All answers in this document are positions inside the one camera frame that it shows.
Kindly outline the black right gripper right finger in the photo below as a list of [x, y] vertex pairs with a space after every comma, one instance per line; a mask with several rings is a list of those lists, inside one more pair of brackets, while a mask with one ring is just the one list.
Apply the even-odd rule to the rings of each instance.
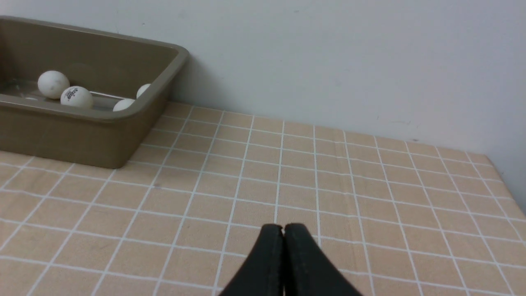
[[360, 296], [318, 246], [307, 227], [290, 223], [284, 228], [286, 296]]

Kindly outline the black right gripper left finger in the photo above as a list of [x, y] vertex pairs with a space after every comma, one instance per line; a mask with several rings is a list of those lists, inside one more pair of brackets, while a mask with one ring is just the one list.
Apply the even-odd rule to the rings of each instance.
[[221, 296], [282, 296], [281, 277], [284, 256], [282, 227], [265, 224], [248, 257], [235, 273]]

